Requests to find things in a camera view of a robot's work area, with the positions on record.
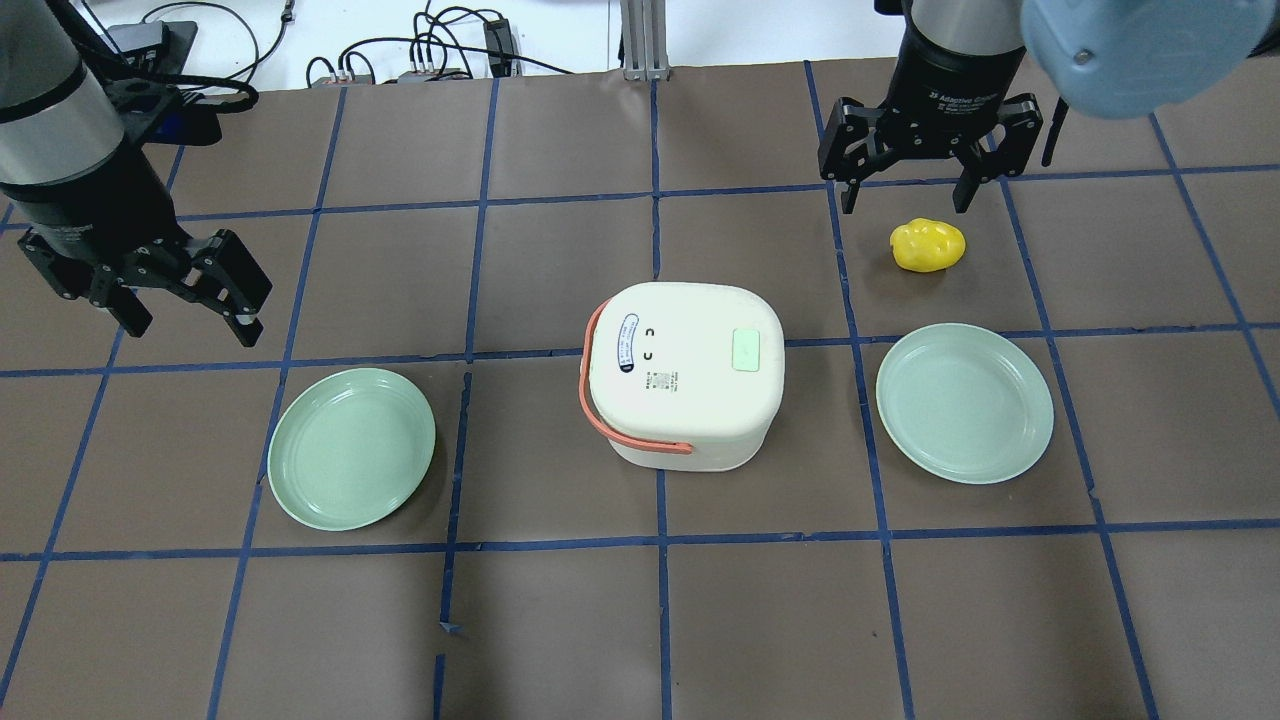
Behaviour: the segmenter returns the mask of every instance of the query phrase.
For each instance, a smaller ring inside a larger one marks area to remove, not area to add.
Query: yellow potato
[[[965,249],[963,232],[925,218],[893,228],[888,243],[897,266],[913,273],[945,270],[960,261]]]

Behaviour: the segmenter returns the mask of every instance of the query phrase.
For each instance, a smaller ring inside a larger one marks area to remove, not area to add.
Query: rice cooker handle
[[[640,439],[622,434],[596,416],[596,414],[591,410],[591,406],[588,404],[586,382],[588,374],[591,372],[591,338],[595,336],[595,325],[600,322],[600,313],[604,311],[604,306],[608,304],[609,301],[605,300],[599,307],[596,307],[595,313],[591,313],[591,319],[586,323],[586,338],[582,341],[582,365],[579,368],[577,374],[577,401],[582,405],[582,414],[586,415],[588,421],[590,421],[591,427],[595,428],[602,436],[621,445],[622,447],[643,450],[646,452],[666,452],[669,455],[692,455],[694,446],[687,442]]]

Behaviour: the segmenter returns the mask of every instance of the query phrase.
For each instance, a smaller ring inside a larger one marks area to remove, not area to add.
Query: plastic plate
[[[957,483],[1025,473],[1053,433],[1053,400],[1030,357],[991,331],[960,323],[897,341],[881,365],[876,402],[893,445]]]
[[[380,520],[417,489],[435,450],[422,392],[376,368],[344,370],[284,411],[266,456],[276,502],[320,530]]]

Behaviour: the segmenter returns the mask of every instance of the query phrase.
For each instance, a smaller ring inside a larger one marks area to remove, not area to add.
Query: wire bundle
[[[356,76],[356,69],[352,63],[352,58],[360,58],[361,63],[364,63],[365,67],[369,68],[370,82],[378,82],[376,76],[374,74],[372,63],[370,63],[369,58],[365,56],[364,53],[360,53],[358,49],[379,42],[408,44],[410,67],[415,73],[431,74],[433,77],[430,77],[428,82],[454,78],[454,77],[474,79],[476,76],[475,72],[471,69],[471,61],[467,59],[467,53],[480,53],[486,58],[521,60],[532,65],[538,65],[540,68],[547,68],[557,73],[572,74],[570,73],[570,70],[566,70],[563,68],[557,68],[556,65],[550,65],[548,63],[543,63],[532,58],[517,55],[513,51],[515,47],[507,49],[499,45],[497,50],[489,50],[488,47],[472,47],[460,44],[457,35],[454,35],[453,29],[449,26],[453,26],[468,18],[477,18],[481,22],[490,22],[490,18],[485,17],[485,13],[489,13],[492,15],[492,19],[495,20],[506,19],[506,15],[492,8],[481,8],[479,10],[472,10],[471,8],[463,8],[461,5],[451,5],[440,10],[439,13],[433,14],[431,0],[428,0],[426,6],[421,12],[413,13],[412,37],[392,37],[392,36],[369,37],[365,40],[352,42],[346,49],[343,49],[342,53],[338,54],[337,65],[334,63],[330,63],[328,58],[323,56],[312,58],[311,61],[307,63],[307,73],[306,73],[307,87],[310,87],[312,83],[311,72],[316,64],[323,64],[325,69],[329,70],[330,82],[343,82],[348,78],[353,78]],[[422,29],[424,22],[426,24],[426,29]],[[435,64],[435,56],[431,50],[433,47],[439,47],[442,50],[439,65]],[[458,53],[458,56],[461,58],[462,63],[461,70],[444,72],[449,65],[449,50],[456,50]]]
[[[244,24],[246,29],[248,29],[250,32],[250,36],[253,36],[252,28],[250,28],[248,23],[244,23],[244,18],[241,18],[239,14],[237,14],[234,10],[223,5],[218,5],[216,3],[205,3],[202,0],[187,0],[183,3],[168,3],[165,5],[160,5],[157,8],[151,9],[146,15],[143,15],[142,22],[147,22],[147,19],[155,13],[170,8],[177,8],[180,5],[210,5],[227,10],[228,13],[236,15],[241,20],[241,23]],[[88,6],[88,3],[84,3],[84,9],[88,12],[90,17],[93,18],[93,22],[102,31],[104,37],[111,45],[111,47],[115,50],[116,54],[115,55],[104,54],[97,47],[79,42],[74,37],[72,37],[72,42],[76,45],[76,47],[81,51],[81,54],[86,59],[92,60],[93,67],[97,68],[105,77],[110,77],[113,79],[137,78],[165,85],[198,86],[187,92],[188,101],[200,100],[202,96],[198,95],[196,91],[207,87],[224,87],[228,90],[237,90],[244,94],[244,97],[241,97],[238,100],[232,100],[229,102],[219,102],[218,105],[215,105],[214,111],[219,114],[243,113],[244,110],[248,110],[250,108],[257,104],[259,99],[257,88],[250,85],[248,79],[253,77],[253,70],[257,68],[257,65],[261,64],[261,61],[266,60],[266,58],[270,56],[276,47],[279,47],[280,38],[284,37],[285,22],[284,18],[282,17],[280,32],[276,36],[275,42],[273,42],[271,47],[266,51],[266,54],[260,55],[257,53],[257,37],[253,37],[253,63],[251,65],[242,68],[236,73],[232,73],[228,77],[157,73],[155,72],[154,65],[151,68],[142,68],[131,65],[129,63],[124,61],[124,59],[122,58],[123,54],[120,53],[119,45],[115,44],[115,40],[106,31],[106,27],[102,26],[102,20],[99,19],[99,17],[93,13],[92,8]],[[244,81],[237,79],[237,76],[244,73],[248,73],[248,78],[246,78]]]

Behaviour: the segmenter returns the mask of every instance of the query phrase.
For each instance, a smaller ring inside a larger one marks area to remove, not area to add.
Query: grid line
[[[649,172],[653,176],[653,279],[662,273],[662,218],[658,214],[658,201],[662,200],[662,183],[658,179],[658,81],[649,81]]]
[[[1248,323],[1253,331],[1280,331],[1280,323]],[[1143,334],[1198,334],[1240,332],[1238,324],[1215,323],[1206,325],[1152,325],[1146,328],[1075,328],[1056,329],[1057,338],[1075,337],[1125,337]],[[997,334],[1007,340],[1037,340],[1044,338],[1044,331],[998,331]],[[786,347],[837,347],[850,342],[858,345],[891,345],[902,340],[902,334],[878,334],[847,337],[801,337],[785,341]],[[576,357],[582,355],[581,347],[544,347],[534,350],[492,350],[474,352],[472,360],[526,360],[532,357]],[[328,368],[337,365],[407,365],[415,363],[465,363],[463,352],[440,352],[438,355],[351,355],[339,357],[311,357],[303,360],[291,360],[289,368]],[[274,370],[283,365],[280,360],[242,360],[227,363],[174,363],[159,365],[115,365],[111,368],[114,375],[134,375],[154,373],[204,373],[228,370]],[[68,375],[101,375],[106,368],[37,368],[29,370],[0,370],[0,379],[4,378],[56,378]]]
[[[431,679],[431,720],[440,720],[444,711],[444,653],[435,656],[435,675]]]
[[[115,340],[111,342],[111,352],[106,360],[108,372],[97,383],[97,393],[90,406],[88,418],[84,420],[84,430],[81,433],[79,446],[76,448],[76,460],[67,475],[67,484],[63,487],[61,498],[58,501],[58,511],[54,514],[52,525],[49,529],[49,538],[45,541],[45,550],[40,556],[40,566],[36,569],[36,578],[31,583],[31,592],[27,594],[27,605],[22,611],[22,620],[18,623],[18,632],[14,634],[13,646],[9,650],[9,659],[5,662],[4,675],[0,675],[0,707],[4,707],[5,697],[9,694],[9,683],[18,667],[18,657],[22,655],[22,643],[31,629],[31,618],[36,612],[36,603],[40,600],[40,591],[45,584],[45,573],[49,571],[49,562],[52,559],[54,546],[58,543],[58,534],[61,532],[63,520],[67,518],[67,507],[72,501],[72,492],[76,491],[76,480],[79,479],[79,470],[84,462],[84,452],[88,450],[90,437],[93,434],[93,423],[97,420],[99,410],[102,407],[102,397],[106,395],[106,384],[111,379],[110,368],[115,363],[115,356],[120,351],[120,340],[124,337],[124,328],[115,331]]]
[[[448,624],[453,609],[453,566],[458,551],[458,518],[462,511],[463,459],[467,454],[467,419],[471,411],[471,372],[462,374],[462,400],[458,411],[458,439],[453,452],[453,482],[449,488],[449,524],[444,539],[444,570],[440,577],[440,623]]]
[[[822,140],[822,108],[818,105],[818,86],[813,78],[813,64],[804,61],[805,82],[809,87],[809,102],[813,106],[813,122],[818,140]],[[836,268],[840,273],[840,295],[845,306],[845,320],[849,324],[849,337],[859,337],[858,319],[849,292],[849,270],[845,265],[845,241],[840,231],[840,210],[836,205],[836,187],[824,183],[827,188],[827,209],[831,214],[831,234],[835,242]],[[893,655],[897,659],[897,680],[902,696],[902,714],[906,720],[915,720],[915,703],[911,694],[910,669],[906,664],[906,638],[902,633],[902,612],[897,598],[897,577],[893,569],[893,537],[888,525],[888,512],[884,507],[884,492],[881,484],[879,457],[876,454],[876,427],[872,421],[870,401],[867,392],[867,373],[863,361],[861,345],[850,342],[854,354],[854,379],[858,386],[858,405],[863,420],[863,436],[867,442],[867,464],[872,477],[872,495],[876,501],[876,530],[881,543],[881,559],[884,571],[884,594],[888,602],[890,628],[893,634]]]
[[[1178,168],[1176,174],[1181,176],[1199,176],[1199,174],[1224,174],[1224,173],[1263,173],[1263,172],[1280,172],[1280,163],[1267,163],[1258,165],[1207,165],[1199,168]],[[1114,178],[1133,178],[1133,177],[1172,177],[1175,170],[1172,169],[1139,169],[1139,170],[1098,170],[1098,172],[1076,172],[1076,173],[1033,173],[1023,174],[1014,178],[1005,178],[1007,182],[1024,183],[1024,182],[1046,182],[1046,181],[1091,181],[1091,179],[1114,179]],[[955,178],[906,178],[906,179],[869,179],[863,183],[865,188],[876,187],[901,187],[901,186],[929,186],[929,184],[955,184]],[[773,193],[773,192],[813,192],[827,187],[823,183],[797,183],[797,184],[768,184],[768,186],[745,186],[745,187],[712,187],[712,188],[692,188],[692,190],[659,190],[659,197],[703,197],[703,196],[717,196],[717,195],[758,195],[758,193]],[[530,197],[494,197],[488,199],[486,204],[490,206],[497,205],[541,205],[541,204],[554,204],[554,202],[607,202],[614,200],[635,200],[637,197],[652,196],[653,191],[637,191],[637,192],[607,192],[595,195],[550,195],[550,196],[530,196]],[[239,219],[253,219],[253,218],[279,218],[291,215],[311,215],[311,214],[344,214],[344,213],[385,213],[396,210],[438,210],[448,208],[479,208],[479,200],[443,200],[434,202],[388,202],[388,204],[374,204],[374,205],[329,205],[329,206],[312,206],[312,208],[284,208],[275,210],[244,210],[244,211],[225,211],[225,213],[193,213],[186,215],[178,215],[179,222],[197,222],[197,220],[239,220]],[[13,206],[8,213],[13,213]],[[0,232],[3,231],[26,231],[31,228],[29,223],[12,223],[9,217],[5,217],[0,222]]]
[[[1271,380],[1271,373],[1267,372],[1267,364],[1262,360],[1262,351],[1258,348],[1258,341],[1253,337],[1249,322],[1244,316],[1244,307],[1240,305],[1240,300],[1236,297],[1235,290],[1231,288],[1231,281],[1226,277],[1226,269],[1222,266],[1222,261],[1217,256],[1217,250],[1213,249],[1213,240],[1210,238],[1208,231],[1204,229],[1204,222],[1201,219],[1199,211],[1196,209],[1196,201],[1192,200],[1190,191],[1187,190],[1187,182],[1183,179],[1183,174],[1178,168],[1178,161],[1174,159],[1174,151],[1169,147],[1169,140],[1165,137],[1165,131],[1160,127],[1160,120],[1156,119],[1155,113],[1151,113],[1148,118],[1151,119],[1151,129],[1156,132],[1156,140],[1160,141],[1160,150],[1165,154],[1169,169],[1174,174],[1174,182],[1178,184],[1178,192],[1183,196],[1183,204],[1187,205],[1187,213],[1192,218],[1192,224],[1196,225],[1196,233],[1199,236],[1201,245],[1204,246],[1204,254],[1208,256],[1210,264],[1213,265],[1213,273],[1217,275],[1217,282],[1222,286],[1222,293],[1226,296],[1226,301],[1231,305],[1231,313],[1235,314],[1235,322],[1239,325],[1239,331],[1244,333],[1244,342],[1249,346],[1249,352],[1253,355],[1253,363],[1257,365],[1258,375],[1262,378],[1262,386],[1267,389],[1267,396],[1271,398],[1271,409],[1275,411],[1276,418],[1280,418],[1280,395],[1276,395],[1276,386]]]
[[[1236,518],[1220,520],[1147,520],[1107,523],[1110,534],[1196,533],[1220,530],[1277,530],[1280,518]],[[1074,525],[988,525],[961,528],[891,529],[893,539],[1016,538],[1083,536],[1100,532],[1097,524]],[[878,542],[878,530],[819,530],[773,533],[707,533],[667,536],[617,536],[544,541],[471,541],[454,544],[454,552],[544,552],[558,550],[599,550],[614,547],[701,546],[701,544],[777,544],[808,542]],[[444,555],[443,542],[252,547],[250,557],[342,557],[353,555]],[[54,551],[49,562],[95,562],[102,560],[198,560],[238,557],[238,547],[195,547],[165,550],[76,550]],[[40,562],[42,552],[0,552],[0,562]]]
[[[653,174],[653,279],[662,273],[662,200],[658,152],[658,81],[649,81],[649,151]],[[658,673],[662,685],[662,720],[671,720],[671,575],[667,544],[667,471],[654,470],[654,500],[658,520]]]
[[[338,149],[338,132],[342,129],[342,113],[347,104],[347,88],[338,90],[338,104],[334,110],[333,128],[329,133],[329,147],[325,154],[324,170],[320,174],[320,187],[316,190],[316,205],[324,204],[325,192],[329,187],[329,172],[333,169],[333,156]],[[298,268],[298,287],[293,293],[293,311],[289,316],[289,328],[284,340],[284,352],[280,357],[280,378],[275,387],[275,398],[271,402],[271,414],[268,416],[266,437],[262,441],[262,452],[259,459],[257,479],[253,483],[253,496],[250,501],[248,518],[244,520],[244,536],[241,539],[239,556],[236,562],[236,579],[232,582],[230,600],[227,603],[227,620],[223,624],[223,637],[218,648],[218,664],[214,666],[214,680],[209,691],[207,720],[218,717],[218,705],[223,694],[223,679],[227,674],[227,660],[230,655],[232,638],[236,630],[236,616],[239,611],[241,593],[244,589],[244,573],[248,569],[250,548],[253,546],[253,530],[257,525],[257,514],[262,503],[262,478],[266,474],[266,460],[271,446],[271,436],[275,434],[275,425],[280,420],[280,409],[284,402],[284,388],[289,379],[289,364],[293,359],[293,343],[298,332],[298,318],[302,314],[302,299],[306,295],[307,274],[311,266],[311,254],[315,249],[316,231],[320,225],[320,215],[311,215],[311,227],[307,229],[307,243],[302,251],[302,261]]]
[[[493,165],[493,129],[498,115],[499,78],[493,78],[489,88],[489,119],[484,131],[484,164],[480,167],[480,200],[476,202],[476,245],[471,255],[471,295],[467,300],[467,345],[466,360],[475,359],[476,346],[476,305],[480,302],[480,261],[484,259],[484,220],[489,209],[489,169]]]
[[[667,553],[667,471],[655,470],[658,500],[658,661],[662,675],[662,720],[671,720],[671,574]]]
[[[1129,598],[1124,589],[1124,580],[1120,578],[1120,566],[1116,562],[1115,548],[1111,544],[1111,536],[1107,530],[1106,514],[1102,511],[1102,501],[1094,493],[1093,466],[1089,462],[1088,450],[1084,447],[1084,434],[1080,430],[1080,420],[1075,413],[1075,404],[1071,400],[1071,388],[1066,382],[1066,372],[1062,368],[1062,357],[1057,348],[1056,332],[1050,322],[1048,309],[1044,305],[1044,296],[1041,293],[1039,281],[1036,268],[1032,264],[1030,250],[1027,246],[1027,236],[1023,232],[1021,220],[1018,217],[1018,206],[1014,204],[1014,193],[1009,188],[1009,182],[1000,178],[1000,192],[1005,200],[1005,209],[1009,211],[1009,222],[1012,225],[1014,238],[1018,241],[1018,251],[1021,254],[1023,268],[1027,272],[1027,282],[1036,301],[1036,313],[1039,315],[1041,325],[1044,329],[1044,341],[1048,345],[1050,360],[1053,364],[1053,373],[1057,379],[1059,392],[1062,397],[1062,410],[1066,413],[1066,421],[1071,429],[1071,439],[1075,443],[1075,454],[1080,462],[1080,474],[1084,478],[1085,492],[1089,506],[1093,510],[1093,520],[1102,544],[1102,556],[1106,561],[1107,575],[1111,579],[1111,591],[1116,598],[1116,610],[1120,614],[1120,625],[1124,629],[1125,642],[1129,646],[1129,656],[1133,661],[1134,673],[1138,679],[1138,689],[1142,693],[1142,702],[1147,710],[1148,720],[1158,720],[1160,711],[1156,707],[1156,697],[1151,689],[1151,680],[1147,676],[1147,665],[1142,656],[1142,647],[1138,643],[1138,630],[1134,628],[1133,618],[1129,612]]]

